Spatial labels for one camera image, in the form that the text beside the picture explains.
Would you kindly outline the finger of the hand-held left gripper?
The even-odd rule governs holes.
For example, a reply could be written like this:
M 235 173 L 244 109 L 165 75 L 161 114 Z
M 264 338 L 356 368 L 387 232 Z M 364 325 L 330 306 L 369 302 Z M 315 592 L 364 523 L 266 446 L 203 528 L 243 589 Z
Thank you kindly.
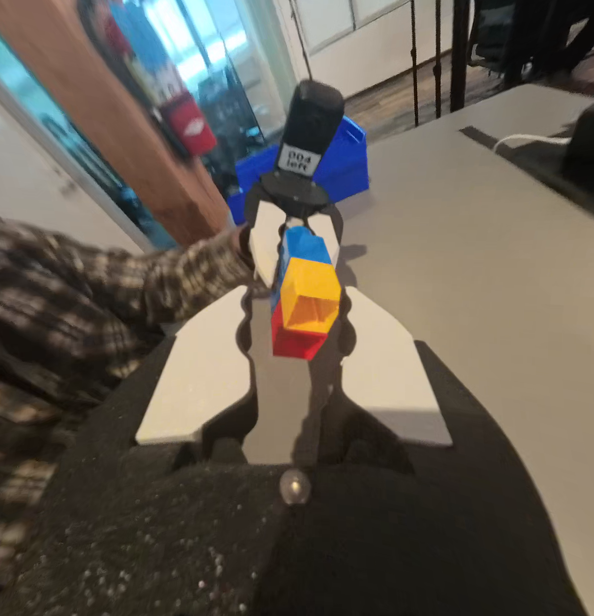
M 307 219 L 307 223 L 312 233 L 323 239 L 330 261 L 335 269 L 340 253 L 340 241 L 336 235 L 332 217 L 329 214 L 315 214 Z
M 255 273 L 266 287 L 274 284 L 278 265 L 278 246 L 286 213 L 276 204 L 260 201 L 254 226 L 250 231 L 250 252 L 255 264 Z

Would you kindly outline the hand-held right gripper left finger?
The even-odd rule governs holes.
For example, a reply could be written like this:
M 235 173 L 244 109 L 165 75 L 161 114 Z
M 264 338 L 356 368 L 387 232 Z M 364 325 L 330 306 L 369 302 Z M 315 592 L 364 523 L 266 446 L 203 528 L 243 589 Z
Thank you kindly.
M 252 369 L 237 335 L 248 291 L 235 288 L 178 330 L 135 434 L 138 445 L 199 442 L 212 420 L 246 399 Z

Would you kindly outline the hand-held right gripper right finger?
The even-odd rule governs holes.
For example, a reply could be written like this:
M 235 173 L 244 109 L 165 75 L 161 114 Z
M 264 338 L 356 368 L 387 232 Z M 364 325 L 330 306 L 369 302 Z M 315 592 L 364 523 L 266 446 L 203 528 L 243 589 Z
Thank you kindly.
M 357 288 L 345 291 L 355 344 L 341 362 L 344 395 L 404 442 L 451 447 L 414 337 Z

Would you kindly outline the blue two-stud block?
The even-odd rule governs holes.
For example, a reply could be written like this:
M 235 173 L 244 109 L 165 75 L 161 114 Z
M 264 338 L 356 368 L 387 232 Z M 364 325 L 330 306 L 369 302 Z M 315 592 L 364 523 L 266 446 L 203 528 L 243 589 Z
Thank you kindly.
M 292 258 L 299 258 L 323 264 L 332 264 L 324 239 L 313 235 L 303 226 L 285 230 L 278 249 L 277 276 L 270 295 L 270 312 L 274 313 L 280 302 L 280 291 Z

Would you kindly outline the blue plastic bin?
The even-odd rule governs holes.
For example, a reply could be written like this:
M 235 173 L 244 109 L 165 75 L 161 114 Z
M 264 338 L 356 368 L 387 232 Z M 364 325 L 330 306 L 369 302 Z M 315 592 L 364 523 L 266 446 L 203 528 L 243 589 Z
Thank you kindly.
M 333 203 L 369 189 L 366 135 L 362 127 L 344 116 L 314 173 L 314 181 L 327 191 Z M 261 174 L 272 170 L 277 154 L 278 145 L 273 144 L 236 163 L 239 188 L 227 197 L 227 205 L 237 225 L 245 221 L 246 193 Z

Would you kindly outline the yellow one-stud block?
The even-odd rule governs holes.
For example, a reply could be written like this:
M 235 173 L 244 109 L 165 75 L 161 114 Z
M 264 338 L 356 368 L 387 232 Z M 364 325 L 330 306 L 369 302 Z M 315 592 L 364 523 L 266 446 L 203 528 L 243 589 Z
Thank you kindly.
M 280 288 L 284 328 L 328 334 L 339 314 L 341 285 L 332 264 L 291 258 Z

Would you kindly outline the red one-stud block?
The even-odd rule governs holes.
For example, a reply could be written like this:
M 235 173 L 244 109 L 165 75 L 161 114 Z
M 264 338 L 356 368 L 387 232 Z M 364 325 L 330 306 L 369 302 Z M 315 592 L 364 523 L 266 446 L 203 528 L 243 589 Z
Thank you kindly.
M 284 327 L 281 303 L 278 303 L 272 312 L 271 335 L 273 356 L 307 361 L 316 356 L 328 338 L 328 333 L 298 331 Z

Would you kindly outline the red fire extinguisher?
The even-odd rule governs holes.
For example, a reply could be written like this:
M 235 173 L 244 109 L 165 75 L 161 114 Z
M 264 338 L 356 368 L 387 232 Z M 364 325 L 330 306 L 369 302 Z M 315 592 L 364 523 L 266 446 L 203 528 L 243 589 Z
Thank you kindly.
M 216 137 L 188 90 L 162 104 L 160 113 L 191 157 L 202 157 L 216 148 Z

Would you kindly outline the wooden pillar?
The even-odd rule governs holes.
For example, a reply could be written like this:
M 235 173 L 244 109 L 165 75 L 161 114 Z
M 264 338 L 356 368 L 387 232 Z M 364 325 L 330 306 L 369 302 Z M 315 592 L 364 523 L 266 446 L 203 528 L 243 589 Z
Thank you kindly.
M 233 227 L 203 163 L 180 159 L 94 46 L 78 6 L 0 1 L 0 35 L 176 241 L 190 244 Z

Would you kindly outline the person's plaid shirt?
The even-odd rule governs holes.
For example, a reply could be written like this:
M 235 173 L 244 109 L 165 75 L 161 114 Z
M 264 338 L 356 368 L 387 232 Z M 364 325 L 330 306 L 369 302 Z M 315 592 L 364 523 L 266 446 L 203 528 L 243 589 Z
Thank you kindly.
M 63 452 L 100 398 L 44 399 L 0 381 L 0 589 L 15 575 Z

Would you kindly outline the black device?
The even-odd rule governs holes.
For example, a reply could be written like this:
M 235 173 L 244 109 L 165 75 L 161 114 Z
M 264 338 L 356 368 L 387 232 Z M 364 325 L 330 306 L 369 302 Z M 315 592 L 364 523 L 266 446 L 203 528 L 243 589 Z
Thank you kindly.
M 575 124 L 562 171 L 574 181 L 594 185 L 594 103 L 580 114 Z

